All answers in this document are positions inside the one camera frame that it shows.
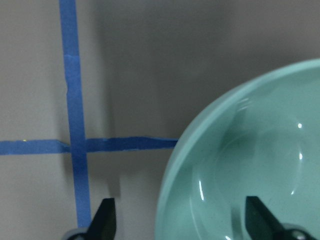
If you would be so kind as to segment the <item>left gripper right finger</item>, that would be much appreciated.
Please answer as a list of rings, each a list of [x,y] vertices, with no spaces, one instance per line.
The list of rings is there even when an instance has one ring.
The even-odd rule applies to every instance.
[[[245,198],[245,228],[252,240],[314,240],[305,230],[284,227],[257,196]]]

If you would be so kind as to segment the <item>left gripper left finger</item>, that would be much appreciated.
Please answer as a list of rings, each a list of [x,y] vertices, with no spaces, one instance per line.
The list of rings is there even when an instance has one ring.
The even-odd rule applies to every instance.
[[[67,231],[63,240],[114,240],[117,232],[116,203],[114,198],[104,198],[89,227]]]

